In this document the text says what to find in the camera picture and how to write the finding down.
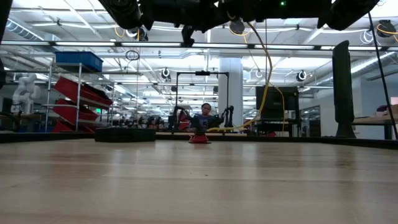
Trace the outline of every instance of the overhead rig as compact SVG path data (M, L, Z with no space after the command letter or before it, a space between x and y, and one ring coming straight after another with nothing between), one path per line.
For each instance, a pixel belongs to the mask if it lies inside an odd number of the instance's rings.
M183 25L185 47L195 42L194 31L205 33L229 21L262 22L264 19L318 18L317 28L327 24L344 30L368 13L379 0L99 0L120 27L126 30L155 21Z

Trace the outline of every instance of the blue bin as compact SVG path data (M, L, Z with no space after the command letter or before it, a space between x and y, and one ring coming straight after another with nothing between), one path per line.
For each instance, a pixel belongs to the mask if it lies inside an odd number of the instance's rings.
M89 70L83 69L84 72L102 72L103 61L93 52L56 52L55 62L60 64L82 63L84 66L89 68ZM68 69L70 68L68 65L61 67L66 70L75 71L75 69Z

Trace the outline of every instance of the wooden floor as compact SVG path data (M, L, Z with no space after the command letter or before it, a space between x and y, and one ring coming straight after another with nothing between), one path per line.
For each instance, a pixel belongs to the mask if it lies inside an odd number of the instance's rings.
M0 223L398 223L398 151L92 139L0 144Z

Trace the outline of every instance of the blue shirt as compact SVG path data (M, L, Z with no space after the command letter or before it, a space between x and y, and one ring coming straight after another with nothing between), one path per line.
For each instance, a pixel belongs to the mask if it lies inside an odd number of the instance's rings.
M212 116L212 115L203 116L203 115L201 115L201 114L195 114L195 115L194 115L194 118L198 118L198 119L199 119L200 125L202 125L205 129L207 129L207 128L208 128L208 125L211 123L211 120L214 119L214 116Z

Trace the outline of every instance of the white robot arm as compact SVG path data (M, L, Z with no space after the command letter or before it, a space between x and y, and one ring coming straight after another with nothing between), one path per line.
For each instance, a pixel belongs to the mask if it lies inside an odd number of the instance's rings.
M36 74L18 79L18 88L12 96L11 113L19 113L22 111L22 103L25 103L24 114L31 114L33 109L33 99L40 98L40 87L36 86L34 81Z

